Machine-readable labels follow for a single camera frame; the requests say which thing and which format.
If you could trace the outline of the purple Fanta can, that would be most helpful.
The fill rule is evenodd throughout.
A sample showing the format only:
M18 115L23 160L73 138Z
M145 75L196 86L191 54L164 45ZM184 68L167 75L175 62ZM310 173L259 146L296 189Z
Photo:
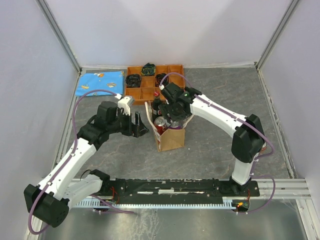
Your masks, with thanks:
M173 121L167 128L171 130L181 130L183 129L183 123L181 121Z

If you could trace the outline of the glass cola bottle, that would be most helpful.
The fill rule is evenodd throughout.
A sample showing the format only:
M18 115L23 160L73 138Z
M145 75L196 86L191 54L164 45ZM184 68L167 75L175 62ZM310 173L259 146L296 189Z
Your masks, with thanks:
M162 100L160 98L160 92L155 91L153 93L153 102L151 103L152 109L152 122L154 123L156 118L161 117L162 113L159 109L159 106L162 104Z

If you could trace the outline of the burlap canvas watermelon bag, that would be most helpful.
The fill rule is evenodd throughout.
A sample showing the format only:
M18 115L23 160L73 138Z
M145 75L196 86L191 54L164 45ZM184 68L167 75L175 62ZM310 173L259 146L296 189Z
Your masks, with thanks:
M147 120L151 125L152 133L154 135L156 148L158 152L178 149L185 146L185 128L193 119L194 115L182 122L182 128L168 128L162 134L158 132L157 127L152 123L152 108L148 102L144 102Z

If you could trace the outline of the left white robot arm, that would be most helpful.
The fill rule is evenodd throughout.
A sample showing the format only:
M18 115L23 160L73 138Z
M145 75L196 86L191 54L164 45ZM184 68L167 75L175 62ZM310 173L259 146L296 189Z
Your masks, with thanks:
M125 99L103 101L96 114L80 128L69 151L55 168L37 185L28 184L24 189L28 226L32 226L32 217L36 217L56 228L65 220L69 210L87 196L94 193L106 195L111 189L110 176L97 169L75 185L69 184L111 134L139 138L148 132L140 113L131 114Z

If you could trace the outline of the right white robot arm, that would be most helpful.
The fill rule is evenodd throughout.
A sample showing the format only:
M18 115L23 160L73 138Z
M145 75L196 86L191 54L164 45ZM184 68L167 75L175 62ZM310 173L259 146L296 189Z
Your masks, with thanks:
M248 189L254 159L265 144L264 132L259 117L245 116L215 104L193 87L180 88L175 83L160 85L160 92L166 102L159 110L170 125L186 123L192 116L201 117L214 124L231 138L231 153L235 165L227 184L227 190L236 196Z

